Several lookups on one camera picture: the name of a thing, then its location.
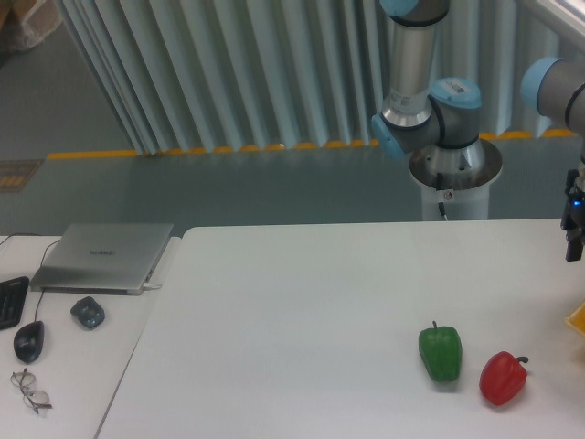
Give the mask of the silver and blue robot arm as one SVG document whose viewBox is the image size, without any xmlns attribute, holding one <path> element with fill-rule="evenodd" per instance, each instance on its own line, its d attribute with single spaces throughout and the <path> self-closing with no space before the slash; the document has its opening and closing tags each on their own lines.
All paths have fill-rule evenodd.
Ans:
<svg viewBox="0 0 585 439">
<path fill-rule="evenodd" d="M 479 135 L 478 86 L 450 77 L 430 83 L 437 25 L 450 1 L 380 1 L 394 22 L 389 95 L 371 126 L 388 155 L 408 155 L 420 187 L 423 220 L 486 220 L 490 185 L 502 170 L 499 150 Z M 583 139 L 580 164 L 567 173 L 560 227 L 566 261 L 584 252 L 584 63 L 537 60 L 520 85 L 524 102 Z"/>
</svg>

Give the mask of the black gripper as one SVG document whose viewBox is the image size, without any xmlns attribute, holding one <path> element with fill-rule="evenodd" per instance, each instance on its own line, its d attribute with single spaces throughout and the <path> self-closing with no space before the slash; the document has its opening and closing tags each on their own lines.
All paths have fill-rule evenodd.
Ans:
<svg viewBox="0 0 585 439">
<path fill-rule="evenodd" d="M 567 262 L 580 261 L 583 253 L 582 231 L 584 228 L 584 191 L 579 187 L 580 172 L 570 169 L 566 177 L 565 195 L 567 197 L 563 211 L 563 228 L 566 231 Z"/>
</svg>

